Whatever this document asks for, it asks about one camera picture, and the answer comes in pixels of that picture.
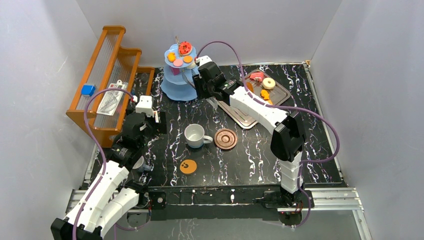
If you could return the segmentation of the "cream white donut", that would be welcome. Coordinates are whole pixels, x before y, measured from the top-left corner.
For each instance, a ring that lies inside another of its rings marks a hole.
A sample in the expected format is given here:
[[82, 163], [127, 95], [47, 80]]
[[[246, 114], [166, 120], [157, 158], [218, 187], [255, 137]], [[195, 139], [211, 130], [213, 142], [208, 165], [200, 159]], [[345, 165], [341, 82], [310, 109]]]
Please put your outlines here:
[[276, 86], [276, 81], [273, 78], [266, 77], [262, 80], [261, 85], [265, 90], [272, 90]]
[[196, 63], [193, 61], [186, 68], [189, 69], [189, 70], [191, 70], [191, 69], [194, 69], [196, 66], [197, 66]]

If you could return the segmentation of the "round orange cookie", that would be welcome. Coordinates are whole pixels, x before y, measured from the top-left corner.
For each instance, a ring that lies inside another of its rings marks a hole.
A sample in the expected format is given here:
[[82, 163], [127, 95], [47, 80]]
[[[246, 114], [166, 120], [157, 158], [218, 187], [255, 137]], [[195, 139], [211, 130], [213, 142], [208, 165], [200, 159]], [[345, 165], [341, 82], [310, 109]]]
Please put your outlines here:
[[190, 55], [185, 55], [182, 59], [183, 62], [186, 64], [190, 64], [193, 61], [193, 57], [191, 57]]

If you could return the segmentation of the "magenta pink roll cake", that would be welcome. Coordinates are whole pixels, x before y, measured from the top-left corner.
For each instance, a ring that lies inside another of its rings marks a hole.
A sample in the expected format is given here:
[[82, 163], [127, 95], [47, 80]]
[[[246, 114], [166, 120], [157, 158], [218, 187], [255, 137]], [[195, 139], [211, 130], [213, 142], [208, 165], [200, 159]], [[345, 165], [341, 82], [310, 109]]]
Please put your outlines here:
[[179, 68], [172, 67], [171, 70], [174, 76], [177, 76], [181, 73], [181, 70]]

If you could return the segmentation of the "pink round macaron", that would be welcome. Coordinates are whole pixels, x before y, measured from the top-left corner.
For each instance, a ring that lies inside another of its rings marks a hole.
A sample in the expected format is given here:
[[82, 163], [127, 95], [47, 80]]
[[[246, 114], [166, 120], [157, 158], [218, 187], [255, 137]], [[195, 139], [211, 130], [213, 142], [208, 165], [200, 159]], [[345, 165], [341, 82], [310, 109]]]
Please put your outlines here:
[[174, 67], [180, 68], [184, 64], [184, 61], [181, 58], [177, 58], [172, 63]]

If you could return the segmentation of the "brown croissant pastry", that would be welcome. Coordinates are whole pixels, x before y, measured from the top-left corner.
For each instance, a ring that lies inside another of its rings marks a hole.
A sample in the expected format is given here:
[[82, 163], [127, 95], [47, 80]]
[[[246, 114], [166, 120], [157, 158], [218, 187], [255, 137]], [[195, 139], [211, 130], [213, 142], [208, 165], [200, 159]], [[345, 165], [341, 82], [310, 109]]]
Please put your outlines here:
[[245, 85], [251, 93], [254, 93], [254, 87], [250, 82], [246, 82]]

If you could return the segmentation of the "orange fish-shaped cookie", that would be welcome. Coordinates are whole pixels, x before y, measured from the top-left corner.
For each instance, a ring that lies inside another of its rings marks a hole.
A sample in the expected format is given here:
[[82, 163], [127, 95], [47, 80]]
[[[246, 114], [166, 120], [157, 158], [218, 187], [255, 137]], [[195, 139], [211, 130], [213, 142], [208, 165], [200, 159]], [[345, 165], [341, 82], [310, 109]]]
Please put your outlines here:
[[167, 60], [171, 63], [173, 63], [175, 60], [177, 59], [176, 55], [174, 52], [169, 52], [167, 54]]

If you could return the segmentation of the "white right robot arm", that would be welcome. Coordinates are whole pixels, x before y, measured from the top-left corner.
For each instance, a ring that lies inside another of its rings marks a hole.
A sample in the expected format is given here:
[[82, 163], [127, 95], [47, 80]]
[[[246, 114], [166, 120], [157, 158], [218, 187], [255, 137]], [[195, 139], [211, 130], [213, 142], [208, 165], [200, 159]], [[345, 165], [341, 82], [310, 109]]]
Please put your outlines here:
[[298, 111], [288, 113], [279, 106], [269, 107], [241, 80], [227, 80], [213, 61], [198, 63], [192, 79], [202, 99], [215, 98], [254, 118], [271, 133], [270, 150], [280, 165], [280, 192], [264, 196], [265, 205], [295, 207], [302, 199], [301, 156], [306, 133]]

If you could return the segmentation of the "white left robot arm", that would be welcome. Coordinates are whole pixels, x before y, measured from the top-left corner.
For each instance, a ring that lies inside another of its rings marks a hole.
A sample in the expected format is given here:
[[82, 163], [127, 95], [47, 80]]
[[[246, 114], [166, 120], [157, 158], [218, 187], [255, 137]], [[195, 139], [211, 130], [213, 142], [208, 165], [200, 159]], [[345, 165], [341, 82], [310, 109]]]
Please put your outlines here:
[[101, 240], [128, 210], [151, 207], [146, 185], [123, 181], [131, 170], [143, 165], [147, 138], [165, 133], [164, 111], [154, 111], [152, 116], [136, 112], [127, 115], [94, 183], [65, 218], [56, 218], [51, 224], [53, 238]]

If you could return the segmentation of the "blue three-tier cake stand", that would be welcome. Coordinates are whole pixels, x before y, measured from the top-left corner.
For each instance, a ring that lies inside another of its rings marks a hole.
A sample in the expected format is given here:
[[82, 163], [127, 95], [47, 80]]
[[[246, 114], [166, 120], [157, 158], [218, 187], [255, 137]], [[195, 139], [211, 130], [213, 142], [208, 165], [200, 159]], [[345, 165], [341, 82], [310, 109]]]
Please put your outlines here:
[[[174, 101], [188, 102], [195, 100], [198, 96], [195, 90], [193, 75], [198, 74], [198, 67], [193, 69], [187, 69], [190, 63], [184, 63], [181, 67], [174, 67], [172, 62], [169, 62], [167, 55], [170, 52], [175, 53], [177, 59], [182, 59], [178, 51], [178, 45], [184, 41], [180, 41], [175, 37], [175, 44], [171, 45], [168, 50], [164, 53], [165, 66], [163, 68], [163, 81], [160, 85], [161, 90], [167, 95], [168, 98]], [[192, 45], [192, 52], [189, 56], [193, 57], [195, 61], [197, 52], [195, 47]], [[172, 68], [179, 68], [181, 73], [179, 75], [173, 75]]]

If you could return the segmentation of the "white ceramic mug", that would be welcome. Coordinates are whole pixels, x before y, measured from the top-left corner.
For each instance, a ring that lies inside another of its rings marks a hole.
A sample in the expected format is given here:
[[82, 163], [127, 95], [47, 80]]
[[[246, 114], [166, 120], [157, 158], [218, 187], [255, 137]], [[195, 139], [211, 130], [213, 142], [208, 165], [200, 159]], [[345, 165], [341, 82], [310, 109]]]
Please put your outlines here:
[[211, 136], [205, 135], [204, 128], [199, 124], [190, 124], [184, 130], [184, 137], [189, 147], [193, 149], [201, 148], [204, 144], [214, 141]]

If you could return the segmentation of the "clear ruler set package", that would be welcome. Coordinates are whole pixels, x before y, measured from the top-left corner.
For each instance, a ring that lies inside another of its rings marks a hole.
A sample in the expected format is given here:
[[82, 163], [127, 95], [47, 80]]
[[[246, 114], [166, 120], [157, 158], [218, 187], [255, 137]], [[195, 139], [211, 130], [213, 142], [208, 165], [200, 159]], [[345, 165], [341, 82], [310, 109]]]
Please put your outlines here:
[[[108, 89], [124, 89], [126, 90], [128, 87], [127, 82], [123, 82], [122, 80], [117, 80], [116, 82], [112, 82], [108, 84]], [[102, 100], [100, 101], [97, 107], [97, 114], [105, 115], [105, 116], [113, 116], [118, 108], [119, 103], [121, 102], [122, 91], [112, 90], [104, 93]]]

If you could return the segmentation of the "orange round coaster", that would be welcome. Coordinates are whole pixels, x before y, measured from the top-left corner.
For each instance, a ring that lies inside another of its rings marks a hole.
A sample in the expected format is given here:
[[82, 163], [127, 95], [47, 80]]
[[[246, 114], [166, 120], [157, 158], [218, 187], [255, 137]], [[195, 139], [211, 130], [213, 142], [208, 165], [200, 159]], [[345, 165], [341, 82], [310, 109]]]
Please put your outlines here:
[[179, 170], [184, 175], [192, 175], [196, 172], [198, 165], [192, 159], [185, 159], [179, 165]]

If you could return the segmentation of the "orange wooden tiered rack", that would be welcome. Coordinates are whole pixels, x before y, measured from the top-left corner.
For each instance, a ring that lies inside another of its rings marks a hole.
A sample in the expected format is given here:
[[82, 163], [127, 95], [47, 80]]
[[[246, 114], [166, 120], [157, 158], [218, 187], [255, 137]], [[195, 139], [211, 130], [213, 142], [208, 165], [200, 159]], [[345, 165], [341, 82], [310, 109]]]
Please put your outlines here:
[[[139, 48], [126, 48], [121, 42], [126, 33], [121, 25], [107, 25], [102, 28], [99, 40], [88, 62], [79, 86], [66, 115], [76, 123], [84, 132], [87, 128], [84, 123], [84, 109], [90, 97], [82, 96], [83, 85], [95, 85], [96, 91], [108, 88], [110, 83], [122, 80], [127, 83], [127, 91], [135, 86], [137, 74], [148, 74], [145, 94], [151, 93], [155, 68], [139, 66], [142, 50]], [[129, 96], [124, 94], [113, 116], [97, 114], [98, 106], [104, 93], [97, 96], [89, 105], [87, 111], [88, 125], [94, 136], [104, 148], [112, 146], [114, 137], [122, 130], [125, 112], [129, 105]]]

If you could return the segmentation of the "brown wooden saucer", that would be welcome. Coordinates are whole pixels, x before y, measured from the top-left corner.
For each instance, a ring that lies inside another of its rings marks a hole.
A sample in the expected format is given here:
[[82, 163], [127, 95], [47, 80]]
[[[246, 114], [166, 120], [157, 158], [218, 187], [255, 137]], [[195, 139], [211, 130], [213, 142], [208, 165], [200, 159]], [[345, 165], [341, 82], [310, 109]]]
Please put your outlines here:
[[222, 150], [234, 148], [238, 142], [237, 134], [228, 128], [218, 130], [214, 135], [215, 145]]

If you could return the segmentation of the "blue eraser block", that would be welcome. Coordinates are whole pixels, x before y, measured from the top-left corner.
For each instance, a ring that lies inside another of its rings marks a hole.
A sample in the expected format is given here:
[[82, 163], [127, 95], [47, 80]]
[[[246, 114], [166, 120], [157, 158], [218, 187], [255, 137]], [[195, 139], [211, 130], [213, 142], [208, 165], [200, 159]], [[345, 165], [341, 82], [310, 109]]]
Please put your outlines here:
[[91, 97], [96, 92], [97, 87], [95, 85], [84, 84], [81, 88], [81, 95], [84, 97]]

